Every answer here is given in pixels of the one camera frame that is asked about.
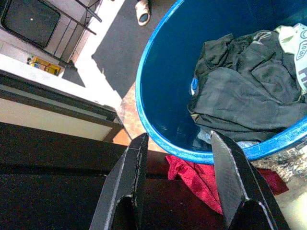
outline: white sandal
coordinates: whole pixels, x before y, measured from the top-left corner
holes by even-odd
[[[148,0],[141,0],[135,5],[136,17],[140,26],[145,26],[150,20]]]

